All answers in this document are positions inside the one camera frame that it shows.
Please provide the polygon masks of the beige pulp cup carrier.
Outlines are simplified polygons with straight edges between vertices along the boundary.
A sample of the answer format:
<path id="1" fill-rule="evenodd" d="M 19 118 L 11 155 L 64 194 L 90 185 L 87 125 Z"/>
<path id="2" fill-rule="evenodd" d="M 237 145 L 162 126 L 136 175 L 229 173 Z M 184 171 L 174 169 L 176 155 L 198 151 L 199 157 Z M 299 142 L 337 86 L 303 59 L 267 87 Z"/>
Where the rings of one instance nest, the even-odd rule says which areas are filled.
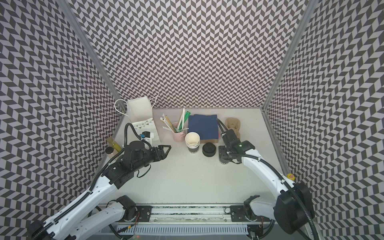
<path id="1" fill-rule="evenodd" d="M 240 134 L 240 128 L 241 128 L 241 121 L 237 118 L 227 118 L 225 120 L 225 126 L 228 128 L 228 129 L 232 129 L 237 138 L 241 138 L 241 134 Z"/>

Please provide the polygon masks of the black cup lid stack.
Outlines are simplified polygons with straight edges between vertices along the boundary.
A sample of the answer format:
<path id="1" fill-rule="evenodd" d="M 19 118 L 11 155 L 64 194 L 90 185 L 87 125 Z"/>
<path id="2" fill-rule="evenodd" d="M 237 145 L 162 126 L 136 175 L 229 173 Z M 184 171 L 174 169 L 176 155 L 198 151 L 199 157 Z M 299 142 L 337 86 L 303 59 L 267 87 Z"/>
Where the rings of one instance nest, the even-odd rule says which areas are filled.
<path id="1" fill-rule="evenodd" d="M 204 144 L 202 151 L 204 156 L 210 158 L 216 154 L 217 147 L 213 143 L 206 143 Z"/>

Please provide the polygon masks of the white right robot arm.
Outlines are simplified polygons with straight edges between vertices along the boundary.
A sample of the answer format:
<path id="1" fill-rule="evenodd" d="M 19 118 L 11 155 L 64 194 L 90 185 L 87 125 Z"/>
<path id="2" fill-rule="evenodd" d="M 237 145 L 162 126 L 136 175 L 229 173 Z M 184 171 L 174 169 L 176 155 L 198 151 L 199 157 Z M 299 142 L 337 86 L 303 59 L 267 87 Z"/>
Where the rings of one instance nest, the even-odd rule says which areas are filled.
<path id="1" fill-rule="evenodd" d="M 254 221 L 257 217 L 266 217 L 279 224 L 287 233 L 299 232 L 309 225 L 313 240 L 320 239 L 314 221 L 315 211 L 312 193 L 304 183 L 296 183 L 281 174 L 256 150 L 249 141 L 241 141 L 234 130 L 228 129 L 217 119 L 224 145 L 219 146 L 219 161 L 226 165 L 233 163 L 249 168 L 267 186 L 273 200 L 263 201 L 259 195 L 244 201 L 245 216 Z"/>

